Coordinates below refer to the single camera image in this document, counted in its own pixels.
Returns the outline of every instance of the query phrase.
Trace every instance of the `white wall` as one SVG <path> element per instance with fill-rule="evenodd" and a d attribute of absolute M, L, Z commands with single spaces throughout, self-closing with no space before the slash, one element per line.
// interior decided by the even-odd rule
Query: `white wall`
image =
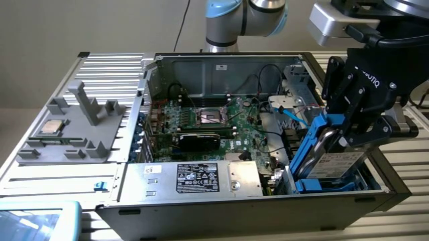
<path fill-rule="evenodd" d="M 0 107 L 41 107 L 80 51 L 172 51 L 185 1 L 0 0 Z M 332 50 L 305 32 L 313 2 L 289 0 L 281 33 L 240 37 L 240 50 Z M 177 52 L 202 47 L 204 3 L 190 0 Z"/>

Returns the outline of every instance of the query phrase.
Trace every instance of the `motherboard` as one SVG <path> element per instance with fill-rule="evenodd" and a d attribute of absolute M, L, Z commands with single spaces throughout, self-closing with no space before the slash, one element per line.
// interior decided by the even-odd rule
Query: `motherboard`
<path fill-rule="evenodd" d="M 260 173 L 272 173 L 255 98 L 184 98 L 150 106 L 153 162 L 252 160 Z"/>

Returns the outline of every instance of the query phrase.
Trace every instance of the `warning label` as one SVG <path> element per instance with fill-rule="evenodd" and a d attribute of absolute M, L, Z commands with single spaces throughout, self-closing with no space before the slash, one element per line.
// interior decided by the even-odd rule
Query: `warning label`
<path fill-rule="evenodd" d="M 174 190 L 177 193 L 219 192 L 217 164 L 177 164 Z"/>
<path fill-rule="evenodd" d="M 324 153 L 307 178 L 339 178 L 362 154 L 362 152 Z"/>

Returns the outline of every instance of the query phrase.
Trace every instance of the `gray 3d-printed holder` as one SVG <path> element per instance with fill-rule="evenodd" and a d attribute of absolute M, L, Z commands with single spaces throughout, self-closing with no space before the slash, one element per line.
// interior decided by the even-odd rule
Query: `gray 3d-printed holder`
<path fill-rule="evenodd" d="M 106 160 L 125 107 L 116 100 L 100 106 L 94 98 L 86 97 L 81 81 L 73 81 L 68 90 L 78 106 L 68 105 L 64 98 L 50 99 L 42 123 L 61 120 L 62 125 L 54 133 L 42 133 L 42 127 L 35 129 L 18 151 L 17 162 L 22 164 L 102 163 Z"/>

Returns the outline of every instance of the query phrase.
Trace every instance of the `open computer chassis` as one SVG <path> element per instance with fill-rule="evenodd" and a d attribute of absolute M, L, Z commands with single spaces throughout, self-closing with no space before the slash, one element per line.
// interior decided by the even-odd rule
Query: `open computer chassis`
<path fill-rule="evenodd" d="M 288 163 L 321 111 L 323 78 L 309 53 L 154 55 L 120 201 L 96 210 L 124 240 L 337 230 L 408 197 L 378 149 L 352 190 L 299 193 Z"/>

